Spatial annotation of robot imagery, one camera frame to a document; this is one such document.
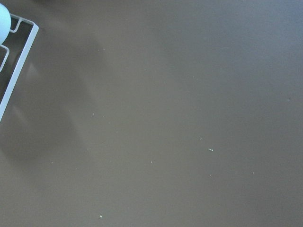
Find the light blue cup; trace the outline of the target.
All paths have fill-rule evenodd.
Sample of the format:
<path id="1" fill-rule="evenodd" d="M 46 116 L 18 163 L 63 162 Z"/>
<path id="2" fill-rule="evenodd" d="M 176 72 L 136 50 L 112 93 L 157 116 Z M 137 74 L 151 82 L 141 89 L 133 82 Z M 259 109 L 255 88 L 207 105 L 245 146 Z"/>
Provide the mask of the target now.
<path id="1" fill-rule="evenodd" d="M 8 9 L 0 5 L 0 44 L 3 44 L 9 35 L 11 27 L 11 17 Z"/>

